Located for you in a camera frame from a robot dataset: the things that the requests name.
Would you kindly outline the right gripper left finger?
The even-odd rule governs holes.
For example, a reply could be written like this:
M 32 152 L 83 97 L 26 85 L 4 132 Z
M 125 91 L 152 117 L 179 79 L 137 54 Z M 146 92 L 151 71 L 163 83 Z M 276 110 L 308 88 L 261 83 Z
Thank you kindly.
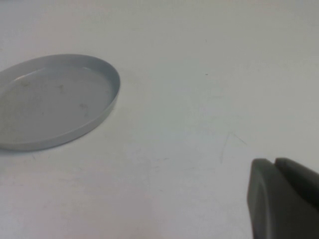
M 319 210 L 267 159 L 251 164 L 247 205 L 255 239 L 317 239 Z

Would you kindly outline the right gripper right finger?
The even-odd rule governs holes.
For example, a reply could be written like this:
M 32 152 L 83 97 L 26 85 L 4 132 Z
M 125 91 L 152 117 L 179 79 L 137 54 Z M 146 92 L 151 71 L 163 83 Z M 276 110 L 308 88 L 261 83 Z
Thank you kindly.
M 288 158 L 276 158 L 275 166 L 293 189 L 318 210 L 319 174 Z

